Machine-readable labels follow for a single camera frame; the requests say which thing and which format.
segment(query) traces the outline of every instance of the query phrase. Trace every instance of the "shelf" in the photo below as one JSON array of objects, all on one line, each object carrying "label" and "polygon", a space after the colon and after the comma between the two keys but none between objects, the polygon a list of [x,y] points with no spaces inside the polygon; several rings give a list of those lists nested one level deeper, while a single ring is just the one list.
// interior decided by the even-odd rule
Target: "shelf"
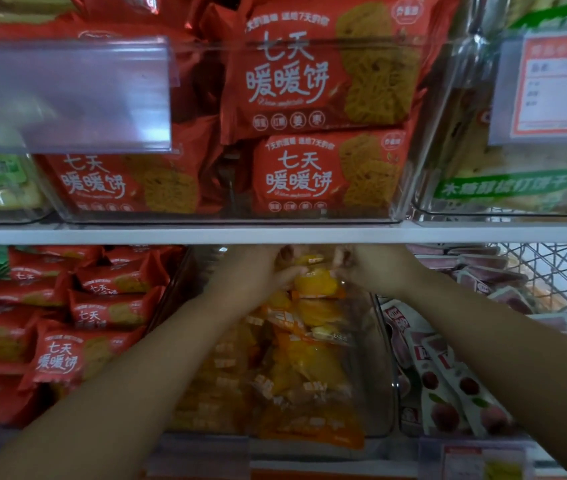
[{"label": "shelf", "polygon": [[567,242],[567,223],[399,225],[0,225],[6,244],[295,244],[392,242]]}]

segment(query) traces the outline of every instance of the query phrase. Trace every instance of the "right hand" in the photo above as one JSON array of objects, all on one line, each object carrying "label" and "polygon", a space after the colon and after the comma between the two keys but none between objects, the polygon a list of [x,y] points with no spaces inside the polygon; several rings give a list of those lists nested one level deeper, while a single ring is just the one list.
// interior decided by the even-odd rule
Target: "right hand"
[{"label": "right hand", "polygon": [[404,299],[428,277],[403,244],[353,244],[335,250],[332,274],[389,298]]}]

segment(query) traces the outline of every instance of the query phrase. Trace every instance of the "price tag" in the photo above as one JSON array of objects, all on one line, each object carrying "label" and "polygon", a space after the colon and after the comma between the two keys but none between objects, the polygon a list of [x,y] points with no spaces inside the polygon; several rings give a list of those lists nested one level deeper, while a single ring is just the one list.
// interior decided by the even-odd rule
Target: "price tag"
[{"label": "price tag", "polygon": [[524,480],[522,449],[444,447],[442,480]]},{"label": "price tag", "polygon": [[524,39],[511,138],[567,136],[567,34]]}]

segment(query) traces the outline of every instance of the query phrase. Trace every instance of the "hand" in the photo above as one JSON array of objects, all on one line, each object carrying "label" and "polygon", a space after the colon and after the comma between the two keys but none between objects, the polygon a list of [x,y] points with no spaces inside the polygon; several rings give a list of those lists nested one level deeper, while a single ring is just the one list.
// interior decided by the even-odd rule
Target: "hand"
[{"label": "hand", "polygon": [[403,244],[353,244],[335,250],[332,273],[389,298],[403,299],[428,276]]},{"label": "hand", "polygon": [[233,320],[249,314],[297,274],[308,271],[304,266],[292,266],[276,273],[274,260],[279,253],[293,259],[288,247],[232,246],[206,287],[206,301],[215,303]]}]

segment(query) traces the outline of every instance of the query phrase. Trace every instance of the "left hand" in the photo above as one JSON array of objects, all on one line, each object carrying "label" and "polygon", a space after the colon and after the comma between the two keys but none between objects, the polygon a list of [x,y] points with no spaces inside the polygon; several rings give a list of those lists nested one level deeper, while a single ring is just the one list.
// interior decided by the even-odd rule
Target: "left hand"
[{"label": "left hand", "polygon": [[304,266],[291,266],[275,272],[274,260],[286,247],[266,244],[230,247],[203,293],[206,301],[234,320],[249,314],[297,274],[308,271]]}]

